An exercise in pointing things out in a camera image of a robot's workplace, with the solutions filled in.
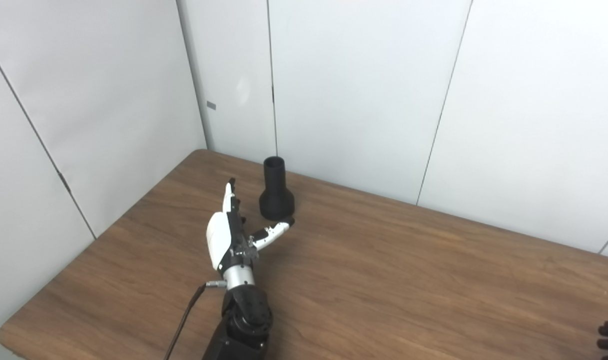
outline cable connector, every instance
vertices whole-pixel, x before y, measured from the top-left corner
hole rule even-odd
[[[214,280],[214,281],[206,281],[207,288],[225,288],[228,285],[226,280]]]

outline silver cylinder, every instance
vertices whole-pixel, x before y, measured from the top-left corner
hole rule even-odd
[[[230,290],[240,285],[255,284],[253,278],[253,269],[247,265],[235,265],[224,271],[224,280],[226,280],[226,289]]]

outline black cable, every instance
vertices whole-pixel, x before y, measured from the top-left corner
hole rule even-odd
[[[180,321],[180,325],[177,327],[177,331],[175,332],[175,336],[171,340],[171,344],[168,346],[168,350],[166,351],[166,356],[164,356],[164,360],[169,360],[169,358],[171,357],[171,353],[173,352],[173,348],[175,347],[175,343],[177,342],[177,339],[180,337],[180,333],[182,332],[183,326],[186,323],[186,319],[188,318],[188,314],[190,313],[190,310],[192,309],[192,307],[197,302],[197,299],[199,299],[199,296],[201,295],[201,293],[204,292],[204,289],[206,289],[206,284],[201,285],[200,287],[198,287],[197,291],[195,291],[195,294],[190,299],[190,301],[188,303],[188,306],[186,307],[186,311],[184,312],[184,315],[182,316],[182,319]]]

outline white wall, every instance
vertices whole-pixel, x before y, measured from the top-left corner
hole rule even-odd
[[[288,170],[417,200],[469,0],[270,0]]]
[[[0,326],[92,240],[0,72]]]
[[[266,0],[178,5],[208,148],[253,162],[275,155]]]
[[[0,65],[96,235],[205,148],[172,1],[0,1]]]
[[[476,0],[419,205],[599,251],[608,0]]]

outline wooden table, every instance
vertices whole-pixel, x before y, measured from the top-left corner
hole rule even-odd
[[[262,166],[190,155],[19,310],[0,342],[29,360],[161,360],[198,285],[205,230],[237,178],[247,231]],[[608,258],[288,174],[297,223],[261,252],[272,360],[598,360]],[[207,289],[174,360],[199,360],[223,290]]]

